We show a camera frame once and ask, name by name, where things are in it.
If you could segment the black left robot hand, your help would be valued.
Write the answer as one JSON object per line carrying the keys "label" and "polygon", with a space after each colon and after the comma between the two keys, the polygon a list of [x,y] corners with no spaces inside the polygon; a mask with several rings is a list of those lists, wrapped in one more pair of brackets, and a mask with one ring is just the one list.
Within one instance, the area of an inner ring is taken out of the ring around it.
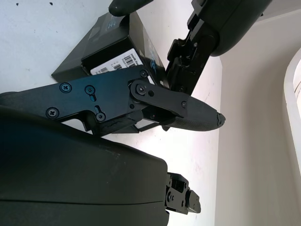
{"label": "black left robot hand", "polygon": [[262,16],[270,0],[193,0],[185,39],[167,54],[164,87],[191,95],[209,57],[233,48]]}

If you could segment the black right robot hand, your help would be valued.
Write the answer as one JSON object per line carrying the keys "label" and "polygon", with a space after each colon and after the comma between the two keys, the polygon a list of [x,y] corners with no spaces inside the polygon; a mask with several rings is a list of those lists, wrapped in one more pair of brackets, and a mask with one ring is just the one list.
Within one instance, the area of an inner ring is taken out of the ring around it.
{"label": "black right robot hand", "polygon": [[211,131],[225,117],[153,85],[142,66],[0,96],[3,226],[166,226],[169,212],[201,211],[166,162],[104,136],[147,119]]}

